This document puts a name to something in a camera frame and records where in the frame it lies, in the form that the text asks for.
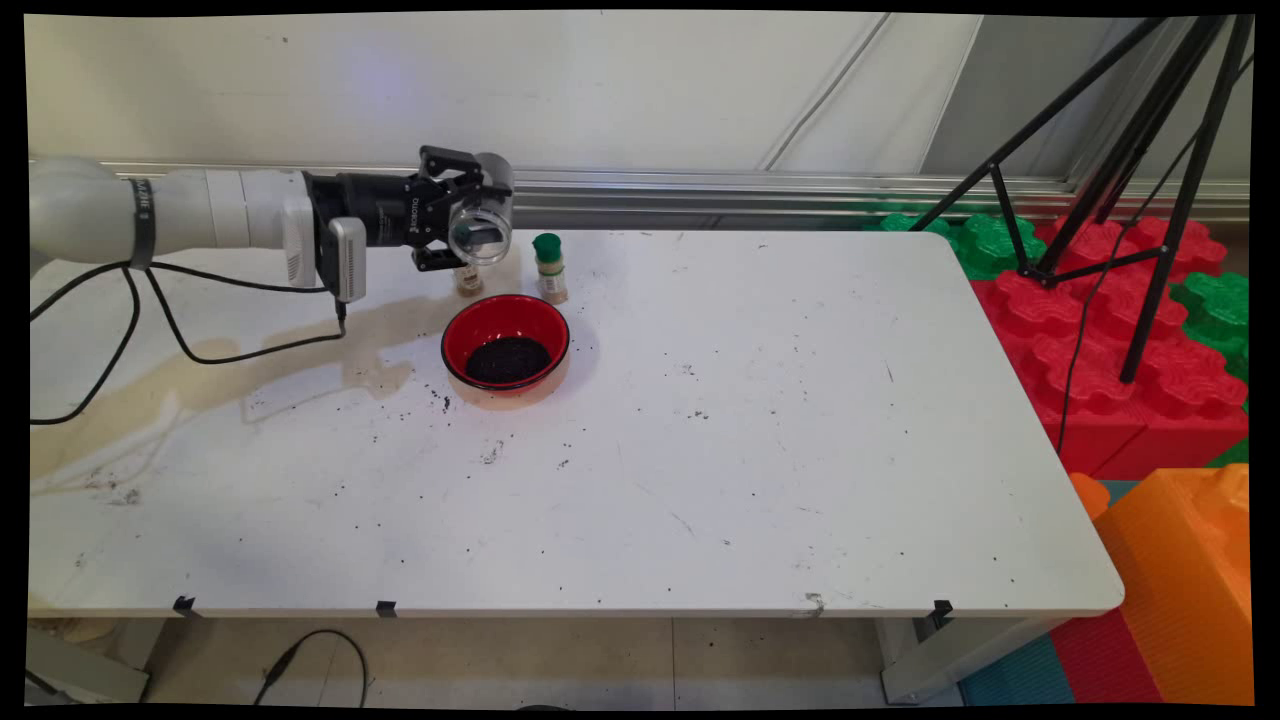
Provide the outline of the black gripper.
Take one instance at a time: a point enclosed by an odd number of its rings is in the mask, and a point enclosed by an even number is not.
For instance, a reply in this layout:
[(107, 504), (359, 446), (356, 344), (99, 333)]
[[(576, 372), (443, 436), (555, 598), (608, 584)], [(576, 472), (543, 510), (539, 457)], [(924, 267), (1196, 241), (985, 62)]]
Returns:
[(479, 202), (485, 173), (474, 154), (424, 145), (417, 176), (307, 173), (305, 179), (321, 237), (337, 218), (353, 218), (364, 224), (369, 247), (410, 246), (419, 272), (467, 264), (449, 246), (458, 217), (433, 214), (430, 206)]

